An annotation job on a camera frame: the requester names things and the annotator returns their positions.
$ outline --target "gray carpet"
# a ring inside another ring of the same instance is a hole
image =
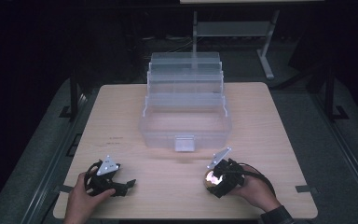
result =
[[[295,43],[274,43],[268,53],[274,80],[266,80],[256,58],[256,44],[240,49],[222,50],[221,59],[225,81],[262,81],[277,85],[294,76],[297,71],[287,66]],[[134,83],[144,82],[139,77]],[[272,97],[308,184],[318,192],[312,194],[319,215],[314,224],[358,223],[358,184],[345,162],[331,124],[325,121],[317,100],[321,95],[305,91],[307,79],[302,79],[284,91],[272,91]],[[52,216],[57,193],[72,161],[65,156],[78,133],[82,133],[98,87],[93,89],[81,107],[77,119],[59,118],[64,106],[69,105],[69,83],[57,92],[21,160],[0,195],[0,223],[61,223]],[[350,119],[338,120],[336,125],[358,158],[358,107],[345,87],[339,82],[336,103],[344,107]],[[33,202],[33,197],[40,199]],[[115,220],[90,220],[89,223],[117,223]]]

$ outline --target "clear plastic container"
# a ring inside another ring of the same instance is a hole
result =
[[[148,147],[223,147],[231,117],[219,54],[154,53],[139,129]]]

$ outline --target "tabletop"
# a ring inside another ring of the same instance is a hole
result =
[[[126,197],[109,198],[100,204],[96,218],[254,219],[262,210],[244,199],[221,199],[203,186],[206,166],[221,149],[175,152],[147,148],[138,131],[145,103],[146,85],[107,85],[100,89],[76,150],[66,186],[74,186],[79,173],[109,155],[121,164],[114,177],[118,183],[136,179]],[[254,166],[275,188],[277,198],[294,218],[313,218],[317,208],[291,147],[279,113],[264,83],[226,83],[225,96],[232,117],[227,155]],[[54,208],[64,218],[68,194],[61,192]]]

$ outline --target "metal frame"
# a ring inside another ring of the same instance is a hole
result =
[[[73,121],[77,115],[78,112],[78,94],[77,94],[77,82],[76,82],[76,75],[75,72],[71,74],[69,77],[69,85],[71,89],[71,106],[65,106],[60,114],[60,118],[70,118],[69,121]]]
[[[194,11],[193,52],[197,52],[199,36],[264,36],[266,42],[257,50],[257,56],[266,78],[271,80],[274,75],[266,56],[279,13],[280,10],[275,10],[270,21],[198,21],[197,11]]]

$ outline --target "wrist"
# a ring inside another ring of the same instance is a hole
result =
[[[292,216],[287,212],[283,205],[261,215],[265,224],[275,223],[294,223]]]
[[[81,212],[68,214],[68,216],[65,216],[63,224],[83,224],[86,223],[88,219],[89,217]]]
[[[264,212],[272,211],[281,206],[281,203],[275,198],[274,200],[266,201],[260,208],[263,209]]]

